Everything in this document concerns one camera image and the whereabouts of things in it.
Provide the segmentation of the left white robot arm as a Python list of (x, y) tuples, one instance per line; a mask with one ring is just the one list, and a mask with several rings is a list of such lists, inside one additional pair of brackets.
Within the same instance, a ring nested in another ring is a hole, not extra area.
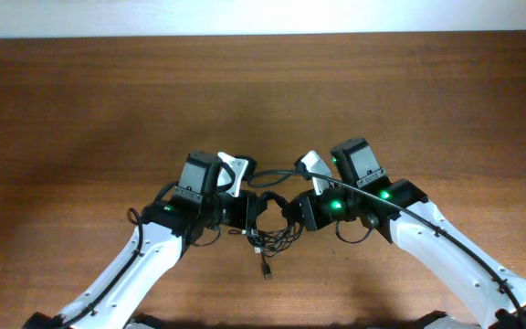
[(153, 285), (183, 257), (207, 229), (255, 230), (258, 196), (242, 189), (255, 161), (224, 152), (187, 155), (179, 180), (127, 217), (135, 229), (118, 256), (73, 302), (55, 316), (34, 313), (26, 328), (127, 328)]

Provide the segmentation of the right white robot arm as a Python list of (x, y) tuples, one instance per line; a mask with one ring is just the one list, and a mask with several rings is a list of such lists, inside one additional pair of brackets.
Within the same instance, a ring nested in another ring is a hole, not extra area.
[(526, 328), (526, 279), (494, 260), (454, 227), (408, 180), (391, 181), (364, 138), (331, 149), (331, 170), (315, 151), (294, 164), (312, 182), (285, 208), (308, 231), (360, 220), (368, 232), (409, 253), (468, 308), (480, 328)]

